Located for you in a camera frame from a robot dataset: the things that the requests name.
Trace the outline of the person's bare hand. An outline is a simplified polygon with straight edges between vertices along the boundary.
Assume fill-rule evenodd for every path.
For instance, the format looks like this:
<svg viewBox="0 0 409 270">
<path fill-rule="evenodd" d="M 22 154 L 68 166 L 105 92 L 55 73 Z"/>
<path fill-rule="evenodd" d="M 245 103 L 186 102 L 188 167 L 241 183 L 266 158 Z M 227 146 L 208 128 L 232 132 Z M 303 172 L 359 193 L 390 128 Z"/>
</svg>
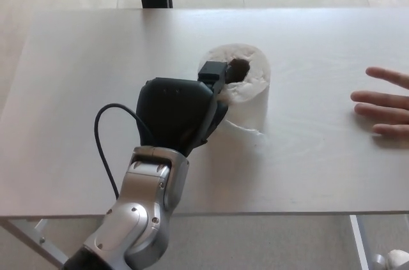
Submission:
<svg viewBox="0 0 409 270">
<path fill-rule="evenodd" d="M 408 89 L 408 75 L 379 67 L 368 67 L 366 75 Z M 408 138 L 408 97 L 376 91 L 354 91 L 354 112 L 374 122 L 372 132 L 394 139 Z"/>
</svg>

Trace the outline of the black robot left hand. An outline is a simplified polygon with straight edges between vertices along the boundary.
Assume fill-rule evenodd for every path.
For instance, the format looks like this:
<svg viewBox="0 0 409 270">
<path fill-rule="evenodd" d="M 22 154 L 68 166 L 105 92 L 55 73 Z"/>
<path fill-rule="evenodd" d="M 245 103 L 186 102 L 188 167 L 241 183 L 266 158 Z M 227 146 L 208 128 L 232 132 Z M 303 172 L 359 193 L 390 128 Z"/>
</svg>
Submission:
<svg viewBox="0 0 409 270">
<path fill-rule="evenodd" d="M 226 62 L 207 61 L 197 80 L 157 77 L 142 87 L 137 127 L 142 146 L 164 147 L 188 156 L 207 143 L 228 112 L 217 97 L 231 78 Z"/>
</svg>

